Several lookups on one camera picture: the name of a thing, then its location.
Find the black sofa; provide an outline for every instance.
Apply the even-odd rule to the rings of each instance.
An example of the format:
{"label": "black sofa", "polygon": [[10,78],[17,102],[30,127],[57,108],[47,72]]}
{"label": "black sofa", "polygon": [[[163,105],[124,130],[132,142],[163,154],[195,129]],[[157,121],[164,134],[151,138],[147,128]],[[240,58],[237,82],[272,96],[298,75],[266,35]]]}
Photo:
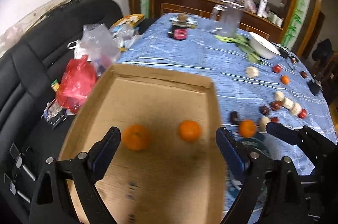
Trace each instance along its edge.
{"label": "black sofa", "polygon": [[[122,17],[119,5],[112,0],[73,0],[50,12],[0,59],[0,194],[22,223],[28,223],[30,206],[3,182],[4,172],[11,175],[14,167],[11,144],[21,151],[30,147],[24,162],[36,176],[46,158],[58,157],[74,116],[52,130],[41,115],[55,98],[51,83],[61,81],[73,58],[67,44],[81,39],[85,24],[104,23],[109,28]],[[140,32],[152,22],[144,20]],[[16,187],[32,197],[34,182],[23,170],[18,170]]]}

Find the cardboard box lid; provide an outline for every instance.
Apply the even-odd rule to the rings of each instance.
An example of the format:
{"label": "cardboard box lid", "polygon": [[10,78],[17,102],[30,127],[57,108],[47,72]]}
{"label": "cardboard box lid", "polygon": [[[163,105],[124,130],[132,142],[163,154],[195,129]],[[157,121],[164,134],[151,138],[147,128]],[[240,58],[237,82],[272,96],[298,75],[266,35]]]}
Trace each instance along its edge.
{"label": "cardboard box lid", "polygon": [[[195,143],[177,134],[185,119],[198,121]],[[210,78],[126,64],[112,65],[98,81],[73,122],[59,160],[88,151],[111,126],[150,129],[152,143],[141,152],[120,144],[96,187],[120,223],[219,223],[225,162],[216,146],[220,114]],[[76,190],[70,192],[80,221],[87,223]]]}

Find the red label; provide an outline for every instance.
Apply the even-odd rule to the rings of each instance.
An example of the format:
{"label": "red label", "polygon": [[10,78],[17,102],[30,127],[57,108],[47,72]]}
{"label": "red label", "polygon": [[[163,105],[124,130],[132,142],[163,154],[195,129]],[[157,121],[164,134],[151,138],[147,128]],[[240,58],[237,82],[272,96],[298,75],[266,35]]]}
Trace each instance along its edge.
{"label": "red label", "polygon": [[188,36],[188,29],[174,29],[174,39],[184,40]]}

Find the blue tablecloth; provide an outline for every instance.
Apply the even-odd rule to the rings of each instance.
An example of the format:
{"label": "blue tablecloth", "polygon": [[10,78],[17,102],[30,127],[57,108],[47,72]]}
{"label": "blue tablecloth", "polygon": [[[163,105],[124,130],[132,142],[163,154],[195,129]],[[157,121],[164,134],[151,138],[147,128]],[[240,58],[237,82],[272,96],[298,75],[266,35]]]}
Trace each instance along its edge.
{"label": "blue tablecloth", "polygon": [[[212,78],[216,86],[222,124],[235,135],[237,126],[229,122],[231,111],[237,111],[241,119],[257,121],[262,117],[259,107],[273,101],[275,91],[282,91],[286,97],[306,109],[308,116],[306,119],[293,117],[284,108],[274,112],[272,116],[277,116],[280,123],[293,129],[308,125],[337,143],[327,103],[322,94],[311,94],[306,84],[310,73],[302,63],[297,63],[294,71],[280,56],[263,60],[262,65],[249,63],[245,53],[235,44],[221,42],[207,31],[211,20],[195,15],[191,17],[198,21],[197,28],[188,30],[186,40],[175,41],[167,37],[171,27],[169,19],[175,15],[177,14],[166,14],[150,26],[142,38],[122,55],[119,63],[171,69]],[[238,31],[249,36],[246,31]],[[276,64],[283,68],[280,74],[272,72],[272,67]],[[247,78],[244,71],[248,66],[257,67],[259,76]],[[306,71],[309,78],[303,79],[300,76],[301,71]],[[281,75],[289,76],[291,82],[283,85],[279,80]],[[292,158],[300,175],[311,173],[314,166],[297,146],[291,146],[268,134],[264,136],[264,144],[271,151],[273,159],[280,160],[287,155]],[[233,198],[225,193],[224,213],[229,210],[232,202]],[[255,222],[259,214],[258,210],[249,222]]]}

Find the green vegetable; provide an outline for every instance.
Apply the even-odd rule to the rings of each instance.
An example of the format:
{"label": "green vegetable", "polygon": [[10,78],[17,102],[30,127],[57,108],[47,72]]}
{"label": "green vegetable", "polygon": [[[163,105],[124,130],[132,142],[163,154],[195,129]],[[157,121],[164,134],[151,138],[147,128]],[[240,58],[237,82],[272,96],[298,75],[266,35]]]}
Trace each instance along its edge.
{"label": "green vegetable", "polygon": [[237,46],[241,49],[241,51],[251,54],[254,52],[254,49],[252,47],[250,47],[249,45],[244,45],[244,44],[240,44],[238,43]]}
{"label": "green vegetable", "polygon": [[235,43],[236,46],[239,47],[239,49],[241,51],[243,51],[244,53],[247,54],[246,58],[249,62],[257,63],[257,64],[262,63],[260,56],[249,45],[249,40],[246,37],[244,37],[240,34],[236,34],[236,38],[222,37],[222,36],[219,36],[219,35],[215,35],[215,37],[222,42]]}

